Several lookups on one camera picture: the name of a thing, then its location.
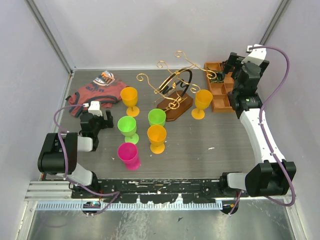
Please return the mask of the gold wire wine glass rack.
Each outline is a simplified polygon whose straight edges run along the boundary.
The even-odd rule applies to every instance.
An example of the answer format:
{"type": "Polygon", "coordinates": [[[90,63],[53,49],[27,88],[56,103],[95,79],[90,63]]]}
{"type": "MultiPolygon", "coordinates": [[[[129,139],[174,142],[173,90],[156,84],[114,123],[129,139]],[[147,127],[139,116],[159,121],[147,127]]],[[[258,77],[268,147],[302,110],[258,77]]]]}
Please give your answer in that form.
{"type": "Polygon", "coordinates": [[[192,83],[192,69],[197,68],[203,71],[209,79],[212,79],[213,75],[215,75],[214,71],[203,69],[191,62],[181,50],[176,51],[174,56],[176,58],[184,58],[190,66],[172,71],[165,61],[158,61],[156,66],[159,69],[165,67],[169,72],[169,76],[158,87],[154,87],[150,83],[147,74],[139,73],[136,76],[139,82],[146,80],[148,85],[153,89],[153,93],[160,96],[160,98],[154,101],[154,105],[157,109],[162,109],[166,113],[166,122],[177,120],[193,105],[194,99],[187,94],[187,91],[196,94],[201,90],[198,85],[192,83]]]}

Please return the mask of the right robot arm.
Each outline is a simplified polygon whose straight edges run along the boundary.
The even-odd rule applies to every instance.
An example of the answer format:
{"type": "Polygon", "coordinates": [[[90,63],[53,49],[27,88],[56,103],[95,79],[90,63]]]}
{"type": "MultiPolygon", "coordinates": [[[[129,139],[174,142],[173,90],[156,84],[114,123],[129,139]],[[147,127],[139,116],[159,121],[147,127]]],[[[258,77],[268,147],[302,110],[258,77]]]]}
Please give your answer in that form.
{"type": "Polygon", "coordinates": [[[251,197],[283,196],[297,171],[295,163],[286,161],[279,151],[257,93],[258,83],[269,65],[266,54],[264,48],[256,49],[247,57],[232,52],[223,63],[223,73],[231,73],[234,80],[227,97],[246,130],[256,163],[248,173],[224,172],[220,176],[219,191],[225,197],[231,197],[237,190],[251,197]]]}

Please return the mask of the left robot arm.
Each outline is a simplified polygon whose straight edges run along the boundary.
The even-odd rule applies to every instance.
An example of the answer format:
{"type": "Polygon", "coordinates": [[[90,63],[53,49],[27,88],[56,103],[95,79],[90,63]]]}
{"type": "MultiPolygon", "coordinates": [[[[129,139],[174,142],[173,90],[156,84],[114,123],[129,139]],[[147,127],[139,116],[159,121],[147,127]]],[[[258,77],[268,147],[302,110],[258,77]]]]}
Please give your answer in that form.
{"type": "Polygon", "coordinates": [[[85,112],[80,116],[81,130],[62,134],[48,133],[40,151],[37,167],[47,175],[62,177],[78,188],[88,198],[102,196],[97,175],[78,163],[79,152],[94,152],[99,145],[101,130],[114,127],[110,110],[103,115],[85,112]]]}

